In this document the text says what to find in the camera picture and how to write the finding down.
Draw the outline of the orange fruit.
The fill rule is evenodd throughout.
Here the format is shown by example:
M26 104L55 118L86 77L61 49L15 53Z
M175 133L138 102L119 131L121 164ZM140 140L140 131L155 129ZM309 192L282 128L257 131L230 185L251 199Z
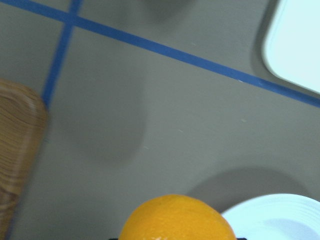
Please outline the orange fruit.
M127 219L120 240L235 240L225 218L201 200L169 194L138 206Z

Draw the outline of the white plate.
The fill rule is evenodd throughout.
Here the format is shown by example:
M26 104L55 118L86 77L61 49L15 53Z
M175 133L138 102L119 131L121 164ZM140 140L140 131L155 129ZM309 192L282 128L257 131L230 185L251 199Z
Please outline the white plate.
M318 240L320 202L297 194L270 194L222 213L239 239Z

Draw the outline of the wooden tray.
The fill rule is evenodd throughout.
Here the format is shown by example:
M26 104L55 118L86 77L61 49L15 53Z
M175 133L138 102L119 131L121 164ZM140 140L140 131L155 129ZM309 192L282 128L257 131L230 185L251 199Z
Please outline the wooden tray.
M31 88L0 81L0 238L6 239L15 209L41 145L48 113Z

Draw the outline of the cream bear tray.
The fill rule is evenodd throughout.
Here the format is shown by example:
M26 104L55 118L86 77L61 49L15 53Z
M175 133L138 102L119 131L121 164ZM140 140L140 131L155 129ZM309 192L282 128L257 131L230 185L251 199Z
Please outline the cream bear tray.
M262 58L276 77L320 92L320 2L279 0L262 44Z

